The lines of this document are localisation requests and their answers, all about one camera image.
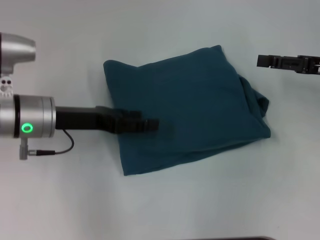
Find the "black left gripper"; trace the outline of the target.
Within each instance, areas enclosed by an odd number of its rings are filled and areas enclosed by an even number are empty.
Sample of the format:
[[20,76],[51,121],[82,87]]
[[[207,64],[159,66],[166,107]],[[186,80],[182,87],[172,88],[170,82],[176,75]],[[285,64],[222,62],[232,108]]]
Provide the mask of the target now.
[[141,119],[141,111],[118,110],[105,106],[56,107],[55,129],[57,130],[100,130],[115,133],[146,133],[159,129],[158,119]]

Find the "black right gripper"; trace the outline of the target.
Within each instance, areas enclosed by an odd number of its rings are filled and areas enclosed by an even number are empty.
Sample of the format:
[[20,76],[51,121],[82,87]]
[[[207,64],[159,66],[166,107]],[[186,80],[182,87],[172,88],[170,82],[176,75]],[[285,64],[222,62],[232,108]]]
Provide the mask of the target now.
[[296,70],[298,74],[320,74],[320,58],[317,56],[298,55],[297,57],[290,57],[258,55],[256,66],[281,70]]

